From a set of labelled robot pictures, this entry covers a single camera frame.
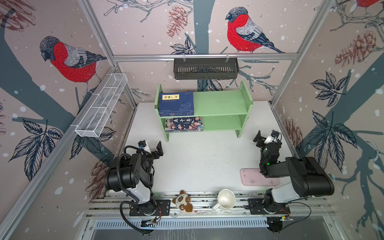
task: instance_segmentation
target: mug handle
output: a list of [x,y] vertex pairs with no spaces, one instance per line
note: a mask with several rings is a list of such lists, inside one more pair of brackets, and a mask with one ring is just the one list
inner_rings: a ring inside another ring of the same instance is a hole
[[212,207],[212,210],[213,210],[213,211],[216,211],[219,207],[220,207],[220,204],[217,203],[216,205],[214,205],[214,206]]

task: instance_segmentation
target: brown and white plush toy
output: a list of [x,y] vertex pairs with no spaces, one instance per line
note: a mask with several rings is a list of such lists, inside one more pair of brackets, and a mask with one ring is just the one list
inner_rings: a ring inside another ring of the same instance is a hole
[[184,190],[181,190],[180,195],[172,200],[172,202],[176,204],[176,206],[180,210],[185,210],[186,212],[192,212],[193,210],[193,206],[190,201],[191,197],[188,196],[188,194],[186,194]]

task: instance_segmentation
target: white mug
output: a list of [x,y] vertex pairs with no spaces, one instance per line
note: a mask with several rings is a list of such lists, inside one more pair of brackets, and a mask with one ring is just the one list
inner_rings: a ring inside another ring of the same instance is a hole
[[217,209],[230,210],[236,204],[236,197],[231,190],[223,189],[218,193],[217,201],[218,203],[212,207],[213,211]]

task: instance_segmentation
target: wire basket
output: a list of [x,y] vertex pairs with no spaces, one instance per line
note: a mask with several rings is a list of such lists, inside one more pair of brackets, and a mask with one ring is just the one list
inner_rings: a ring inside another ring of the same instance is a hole
[[100,136],[127,82],[125,74],[111,74],[75,130],[80,137]]
[[235,79],[239,73],[237,58],[175,58],[175,79]]

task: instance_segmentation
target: light blue slotted cable duct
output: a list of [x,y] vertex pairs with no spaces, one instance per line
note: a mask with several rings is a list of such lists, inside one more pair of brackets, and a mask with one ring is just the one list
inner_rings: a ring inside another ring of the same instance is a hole
[[[154,227],[140,227],[142,220],[150,218],[128,219],[134,226],[141,229]],[[176,230],[191,228],[254,228],[268,227],[266,217],[221,217],[221,218],[163,218],[157,224],[158,230]],[[131,229],[123,219],[99,219],[95,229]]]

